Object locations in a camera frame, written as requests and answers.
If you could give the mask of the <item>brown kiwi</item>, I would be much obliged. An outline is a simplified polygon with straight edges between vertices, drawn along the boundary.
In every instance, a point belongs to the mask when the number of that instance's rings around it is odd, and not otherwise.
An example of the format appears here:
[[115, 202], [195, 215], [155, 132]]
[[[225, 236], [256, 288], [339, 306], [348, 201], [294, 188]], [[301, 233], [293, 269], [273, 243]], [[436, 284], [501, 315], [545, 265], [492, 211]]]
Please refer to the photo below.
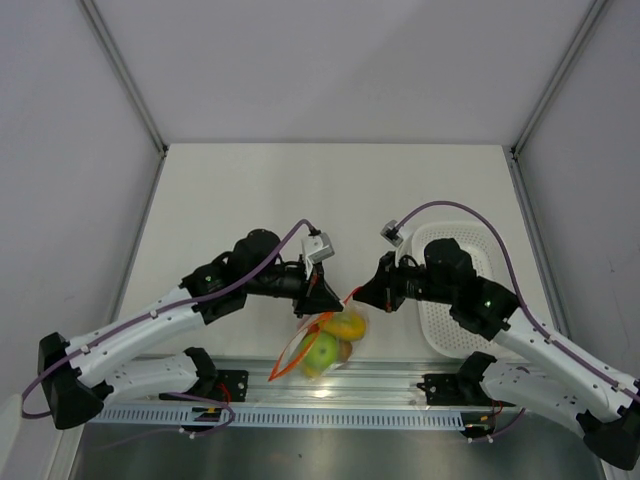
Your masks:
[[339, 342], [339, 355], [338, 361], [340, 363], [346, 363], [353, 353], [353, 344], [349, 341], [341, 340]]

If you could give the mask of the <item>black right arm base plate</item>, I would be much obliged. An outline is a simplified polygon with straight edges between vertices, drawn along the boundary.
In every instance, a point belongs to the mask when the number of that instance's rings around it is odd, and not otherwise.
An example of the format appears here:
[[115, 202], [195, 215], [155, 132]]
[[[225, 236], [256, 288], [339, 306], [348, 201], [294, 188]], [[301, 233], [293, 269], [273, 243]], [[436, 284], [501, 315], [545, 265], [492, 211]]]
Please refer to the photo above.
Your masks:
[[429, 406], [482, 406], [485, 401], [474, 396], [463, 388], [455, 374], [431, 373], [424, 374], [417, 382]]

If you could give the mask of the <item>clear orange zip top bag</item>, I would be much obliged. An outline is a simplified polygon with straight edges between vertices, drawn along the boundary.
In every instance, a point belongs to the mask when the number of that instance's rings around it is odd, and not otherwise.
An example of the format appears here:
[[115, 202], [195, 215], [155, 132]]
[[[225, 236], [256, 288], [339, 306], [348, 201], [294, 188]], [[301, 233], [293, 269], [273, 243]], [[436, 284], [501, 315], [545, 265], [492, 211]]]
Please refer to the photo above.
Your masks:
[[347, 365], [369, 334], [367, 309], [355, 300], [359, 290], [343, 300], [341, 311], [309, 315], [299, 322], [272, 367], [270, 383], [285, 378], [315, 382]]

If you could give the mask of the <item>small yellow orange fruit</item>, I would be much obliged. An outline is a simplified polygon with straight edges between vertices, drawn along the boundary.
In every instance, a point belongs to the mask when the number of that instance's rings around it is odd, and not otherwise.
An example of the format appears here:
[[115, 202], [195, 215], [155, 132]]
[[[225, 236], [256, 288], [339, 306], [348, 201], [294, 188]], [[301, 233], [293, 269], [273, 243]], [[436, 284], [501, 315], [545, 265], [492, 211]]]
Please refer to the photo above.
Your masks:
[[335, 313], [324, 324], [323, 330], [343, 341], [359, 341], [367, 332], [367, 321], [357, 313]]

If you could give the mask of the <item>green apple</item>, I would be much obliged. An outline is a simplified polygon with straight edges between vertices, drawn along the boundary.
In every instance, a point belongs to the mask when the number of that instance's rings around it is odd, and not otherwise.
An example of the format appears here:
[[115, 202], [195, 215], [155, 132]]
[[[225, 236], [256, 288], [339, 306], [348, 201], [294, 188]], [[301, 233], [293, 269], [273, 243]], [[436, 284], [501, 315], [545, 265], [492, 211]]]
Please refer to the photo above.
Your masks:
[[337, 362], [338, 355], [338, 339], [329, 333], [320, 332], [317, 334], [303, 362], [309, 368], [322, 372]]

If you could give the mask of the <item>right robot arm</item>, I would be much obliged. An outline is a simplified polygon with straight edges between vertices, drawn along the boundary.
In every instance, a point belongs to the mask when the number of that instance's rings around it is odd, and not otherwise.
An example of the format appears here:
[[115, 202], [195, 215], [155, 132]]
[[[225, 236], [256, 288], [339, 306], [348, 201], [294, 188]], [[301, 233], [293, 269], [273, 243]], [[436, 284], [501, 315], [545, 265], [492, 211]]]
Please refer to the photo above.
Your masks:
[[521, 406], [578, 435], [601, 460], [633, 469], [639, 460], [639, 381], [598, 360], [538, 320], [515, 293], [479, 276], [470, 255], [451, 239], [424, 249], [424, 264], [380, 258], [374, 277], [354, 299], [387, 313], [407, 299], [448, 306], [464, 330], [515, 353], [543, 377], [475, 352], [458, 372], [468, 403], [485, 397]]

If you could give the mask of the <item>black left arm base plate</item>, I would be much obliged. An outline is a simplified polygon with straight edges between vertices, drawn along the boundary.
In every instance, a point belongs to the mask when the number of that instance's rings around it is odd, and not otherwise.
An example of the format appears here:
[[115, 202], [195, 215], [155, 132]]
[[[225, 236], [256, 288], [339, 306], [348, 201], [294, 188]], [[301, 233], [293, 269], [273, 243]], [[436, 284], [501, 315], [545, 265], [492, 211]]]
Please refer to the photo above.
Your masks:
[[214, 385], [206, 392], [205, 397], [224, 403], [244, 403], [248, 386], [247, 370], [219, 370]]

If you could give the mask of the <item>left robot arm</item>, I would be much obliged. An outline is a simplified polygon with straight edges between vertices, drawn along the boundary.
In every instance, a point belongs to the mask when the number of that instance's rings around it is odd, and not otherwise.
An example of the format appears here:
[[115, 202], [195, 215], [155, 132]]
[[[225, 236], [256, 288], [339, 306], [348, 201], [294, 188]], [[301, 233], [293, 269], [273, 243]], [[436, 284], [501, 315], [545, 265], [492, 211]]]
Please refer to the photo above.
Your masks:
[[322, 263], [334, 253], [328, 235], [311, 229], [295, 261], [281, 260], [286, 243], [269, 230], [253, 230], [138, 315], [72, 339], [58, 332], [43, 337], [36, 383], [55, 428], [83, 425], [117, 401], [149, 395], [209, 398], [218, 371], [204, 349], [190, 347], [160, 361], [136, 358], [241, 310], [249, 296], [289, 299], [298, 317], [342, 311], [342, 301], [324, 279]]

